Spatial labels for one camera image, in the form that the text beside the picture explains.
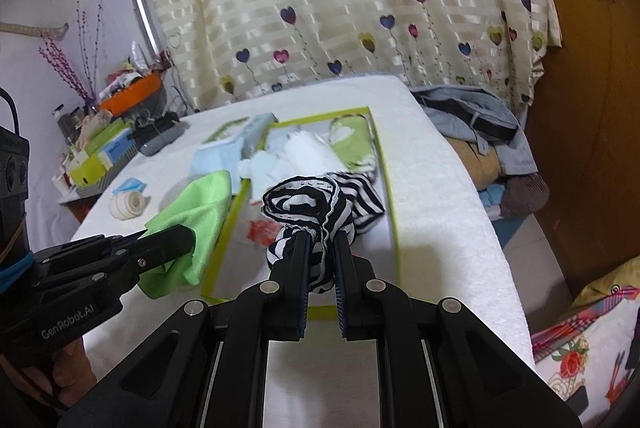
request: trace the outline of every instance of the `tape roll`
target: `tape roll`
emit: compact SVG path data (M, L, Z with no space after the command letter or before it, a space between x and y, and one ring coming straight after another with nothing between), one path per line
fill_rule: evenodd
M120 221L138 217L145 210L145 197L137 190L119 192L111 197L109 211Z

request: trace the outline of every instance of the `wardrobe door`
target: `wardrobe door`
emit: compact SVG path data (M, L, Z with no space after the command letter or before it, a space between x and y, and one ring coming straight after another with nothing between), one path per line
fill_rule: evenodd
M600 126L611 25L607 0L554 1L562 47L550 48L543 59L545 75L536 85L526 132L550 188L549 203L536 217L567 277L576 271L572 260L580 256L584 230L571 223L560 225L580 193Z
M640 255L640 0L607 1L611 60L604 111L578 198L556 231L572 249L565 277L574 292ZM571 243L579 243L575 253Z

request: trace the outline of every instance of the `black and white striped fabric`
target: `black and white striped fabric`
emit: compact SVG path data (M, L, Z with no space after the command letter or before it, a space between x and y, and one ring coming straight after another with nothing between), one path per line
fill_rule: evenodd
M319 177L293 177L262 197L262 213L284 227L267 249L269 267L293 252L293 234L311 234L309 291L324 293L334 286L334 260L329 244L344 230L351 244L385 214L384 206L367 176L329 173Z

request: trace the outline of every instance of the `green cloth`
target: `green cloth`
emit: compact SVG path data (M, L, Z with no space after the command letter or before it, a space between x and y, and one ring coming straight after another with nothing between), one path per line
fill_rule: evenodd
M336 118L329 126L329 145L350 172L376 169L367 118L349 115Z
M209 263L231 202L231 177L219 170L196 179L174 202L151 219L144 236L182 224L196 234L193 251L140 275L138 285L149 298L168 295L178 287L198 285Z

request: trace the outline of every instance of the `floral pillowcase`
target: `floral pillowcase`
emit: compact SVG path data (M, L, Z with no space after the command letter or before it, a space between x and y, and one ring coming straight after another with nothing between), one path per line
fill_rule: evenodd
M536 364L538 375L585 427L602 420L638 366L639 308L640 300L623 299Z

